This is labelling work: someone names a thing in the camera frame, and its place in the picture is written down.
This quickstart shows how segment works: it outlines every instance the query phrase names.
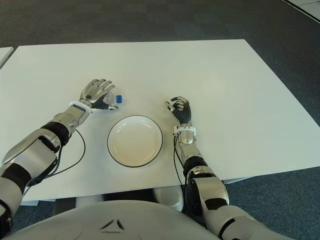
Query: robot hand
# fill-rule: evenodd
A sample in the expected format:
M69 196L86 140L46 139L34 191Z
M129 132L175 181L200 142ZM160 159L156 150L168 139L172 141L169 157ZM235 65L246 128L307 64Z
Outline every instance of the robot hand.
M174 102L173 105L166 101L165 106L179 120L180 124L189 124L191 121L189 101L182 96L176 96L171 99L171 102Z
M82 91L79 101L92 109L118 109L118 107L104 102L107 93L115 87L113 84L109 86L111 83L111 81L105 79L92 80Z

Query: bottle cap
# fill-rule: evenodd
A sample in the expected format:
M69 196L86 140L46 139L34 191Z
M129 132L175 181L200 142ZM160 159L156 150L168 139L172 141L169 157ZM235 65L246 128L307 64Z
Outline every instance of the bottle cap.
M115 102L117 104L122 104L122 95L115 96Z

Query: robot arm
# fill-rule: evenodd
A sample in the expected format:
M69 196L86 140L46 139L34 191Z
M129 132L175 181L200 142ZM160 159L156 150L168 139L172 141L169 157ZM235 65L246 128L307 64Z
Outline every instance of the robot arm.
M57 165L56 153L66 145L75 129L92 113L92 109L114 110L104 103L105 95L115 85L105 79L91 81L63 113L35 130L14 146L0 167L1 237L11 229L11 220L23 198L25 187L40 183Z
M265 225L237 206L229 205L224 183L207 165L196 146L196 129L191 124L188 100L179 96L165 102L179 120L174 127L177 148L185 177L185 198L194 216L202 217L207 229L223 240L289 240L291 238L269 230Z

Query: small bottle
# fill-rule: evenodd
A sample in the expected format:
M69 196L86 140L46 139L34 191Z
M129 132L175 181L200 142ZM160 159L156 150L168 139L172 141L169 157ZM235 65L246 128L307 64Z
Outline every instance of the small bottle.
M122 95L114 95L112 91L108 92L104 99L103 102L109 105L114 105L114 104L121 104L122 103Z

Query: white table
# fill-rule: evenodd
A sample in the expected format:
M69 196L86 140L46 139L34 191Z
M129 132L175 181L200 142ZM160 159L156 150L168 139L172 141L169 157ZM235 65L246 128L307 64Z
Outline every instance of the white table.
M5 60L9 57L9 55L14 50L13 47L1 47L0 48L0 69Z
M320 2L310 0L289 0L294 5L320 20Z
M320 165L319 126L245 40L22 46L1 71L2 156L78 99L90 80L112 80L123 95L119 111L96 112L79 127L84 159L32 187L25 201L177 185L178 122L164 101L179 95L190 100L198 148L223 180ZM155 120L163 133L157 158L138 168L118 164L106 147L112 126L131 115ZM75 133L60 169L82 151Z

